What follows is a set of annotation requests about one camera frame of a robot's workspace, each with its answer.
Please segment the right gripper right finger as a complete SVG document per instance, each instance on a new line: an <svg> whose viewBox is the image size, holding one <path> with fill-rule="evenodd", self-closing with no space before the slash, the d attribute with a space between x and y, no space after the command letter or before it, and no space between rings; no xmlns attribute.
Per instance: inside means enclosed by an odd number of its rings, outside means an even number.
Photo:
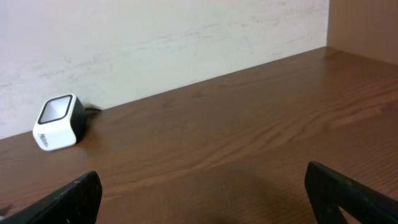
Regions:
<svg viewBox="0 0 398 224"><path fill-rule="evenodd" d="M396 200L319 162L308 163L304 183L319 224L346 224L342 210L360 223L397 223Z"/></svg>

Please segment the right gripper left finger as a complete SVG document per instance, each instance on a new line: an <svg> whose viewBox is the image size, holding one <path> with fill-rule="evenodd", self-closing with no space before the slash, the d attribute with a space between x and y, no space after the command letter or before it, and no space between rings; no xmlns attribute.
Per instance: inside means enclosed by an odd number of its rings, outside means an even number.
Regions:
<svg viewBox="0 0 398 224"><path fill-rule="evenodd" d="M97 172L89 171L1 223L95 224L102 193Z"/></svg>

